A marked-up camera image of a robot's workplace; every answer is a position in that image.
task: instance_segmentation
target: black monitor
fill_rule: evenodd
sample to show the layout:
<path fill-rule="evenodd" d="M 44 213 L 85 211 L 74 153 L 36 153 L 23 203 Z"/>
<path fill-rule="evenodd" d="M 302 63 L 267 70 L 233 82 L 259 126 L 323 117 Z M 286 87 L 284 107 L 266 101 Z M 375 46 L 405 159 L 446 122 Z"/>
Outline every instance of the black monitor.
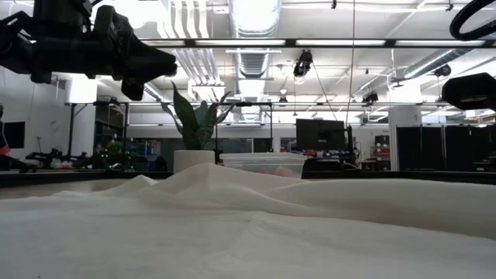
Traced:
<path fill-rule="evenodd" d="M 3 129 L 5 140 L 10 149 L 24 148 L 25 126 L 24 122 L 7 122 L 0 124 L 0 129 Z"/>
<path fill-rule="evenodd" d="M 296 119 L 299 150 L 345 150 L 343 121 Z"/>

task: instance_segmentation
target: clear plastic container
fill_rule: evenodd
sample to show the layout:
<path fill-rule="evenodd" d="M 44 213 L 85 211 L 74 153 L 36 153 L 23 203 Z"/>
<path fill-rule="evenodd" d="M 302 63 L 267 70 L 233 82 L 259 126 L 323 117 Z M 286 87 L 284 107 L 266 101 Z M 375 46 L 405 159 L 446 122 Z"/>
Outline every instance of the clear plastic container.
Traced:
<path fill-rule="evenodd" d="M 301 178 L 304 155 L 293 153 L 231 153 L 220 154 L 224 166 L 259 174 Z"/>

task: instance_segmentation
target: green leaf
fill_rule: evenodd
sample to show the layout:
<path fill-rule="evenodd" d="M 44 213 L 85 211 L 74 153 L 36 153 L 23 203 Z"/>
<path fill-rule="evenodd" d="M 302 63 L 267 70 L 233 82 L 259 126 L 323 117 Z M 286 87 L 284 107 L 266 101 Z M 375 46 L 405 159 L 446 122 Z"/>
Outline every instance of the green leaf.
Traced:
<path fill-rule="evenodd" d="M 208 142 L 208 140 L 212 138 L 212 134 L 214 133 L 214 126 L 217 119 L 218 108 L 219 104 L 214 103 L 210 105 L 210 108 L 208 108 L 208 111 L 205 114 L 205 119 L 196 133 L 202 148 Z"/>
<path fill-rule="evenodd" d="M 174 113 L 172 113 L 171 109 L 169 108 L 169 105 L 166 103 L 162 103 L 161 105 L 162 105 L 162 110 L 164 110 L 166 113 L 168 113 L 168 114 L 170 114 L 170 116 L 172 116 L 172 119 L 174 120 L 174 123 L 176 124 L 177 131 L 179 131 L 179 133 L 182 135 L 183 127 L 181 126 L 181 124 L 178 122 L 178 120 L 174 116 Z"/>
<path fill-rule="evenodd" d="M 222 103 L 226 100 L 227 95 L 229 95 L 229 94 L 231 94 L 231 91 L 229 91 L 229 92 L 225 93 L 225 94 L 222 96 L 222 98 L 220 99 L 220 103 L 221 103 L 221 104 L 222 104 Z"/>
<path fill-rule="evenodd" d="M 172 82 L 172 85 L 174 86 L 174 109 L 176 110 L 177 117 L 179 117 L 183 123 L 183 131 L 185 127 L 189 127 L 193 133 L 196 133 L 198 130 L 198 122 L 196 121 L 193 106 L 191 106 L 190 102 L 188 102 L 185 97 L 179 94 L 174 82 Z"/>
<path fill-rule="evenodd" d="M 224 112 L 219 115 L 219 117 L 216 119 L 215 124 L 220 124 L 222 121 L 224 121 L 227 117 L 227 115 L 234 109 L 235 104 L 231 104 Z"/>
<path fill-rule="evenodd" d="M 200 143 L 200 140 L 197 137 L 197 134 L 188 126 L 183 127 L 183 143 L 186 149 L 188 150 L 202 150 L 203 144 Z"/>
<path fill-rule="evenodd" d="M 201 101 L 201 104 L 198 108 L 195 109 L 196 122 L 201 125 L 203 123 L 203 119 L 205 119 L 205 114 L 208 111 L 208 105 L 206 101 Z"/>

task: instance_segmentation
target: white column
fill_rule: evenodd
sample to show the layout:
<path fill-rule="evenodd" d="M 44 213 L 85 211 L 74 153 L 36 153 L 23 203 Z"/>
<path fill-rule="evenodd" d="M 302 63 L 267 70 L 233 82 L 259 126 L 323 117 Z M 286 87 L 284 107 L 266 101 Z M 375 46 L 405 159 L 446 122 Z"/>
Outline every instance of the white column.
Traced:
<path fill-rule="evenodd" d="M 97 81 L 85 77 L 76 77 L 66 81 L 67 102 L 89 103 L 96 101 Z M 71 155 L 81 155 L 82 152 L 93 154 L 93 142 L 95 141 L 95 113 L 96 107 L 88 105 L 77 106 L 74 110 L 72 152 Z"/>
<path fill-rule="evenodd" d="M 396 128 L 422 124 L 420 106 L 408 105 L 389 108 L 389 142 L 391 145 L 391 170 L 399 171 L 398 135 Z"/>

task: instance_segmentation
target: ventilation duct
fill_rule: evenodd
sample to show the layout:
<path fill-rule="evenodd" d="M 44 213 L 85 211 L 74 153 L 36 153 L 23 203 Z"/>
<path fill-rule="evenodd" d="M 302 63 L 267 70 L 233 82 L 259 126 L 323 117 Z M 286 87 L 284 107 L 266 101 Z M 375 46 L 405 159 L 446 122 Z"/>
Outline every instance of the ventilation duct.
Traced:
<path fill-rule="evenodd" d="M 271 38 L 277 32 L 281 0 L 229 0 L 229 11 L 232 37 Z M 263 78 L 267 74 L 269 54 L 238 53 L 236 64 L 240 77 Z M 258 85 L 257 90 L 260 88 L 263 90 L 264 83 Z"/>
<path fill-rule="evenodd" d="M 496 39 L 496 34 L 491 34 L 490 36 L 486 36 L 483 39 L 491 40 Z M 394 69 L 386 69 L 381 75 L 374 78 L 372 81 L 367 82 L 362 85 L 358 91 L 362 91 L 368 88 L 367 91 L 373 90 L 383 84 L 390 84 L 392 82 L 401 82 L 414 78 L 419 78 L 424 74 L 428 74 L 433 72 L 440 67 L 448 64 L 449 62 L 462 57 L 463 55 L 469 53 L 474 49 L 453 49 L 453 50 L 437 50 L 435 53 L 425 57 L 419 62 L 413 64 L 410 67 L 406 67 L 404 69 L 396 70 L 396 77 L 390 77 L 390 73 L 394 71 Z"/>

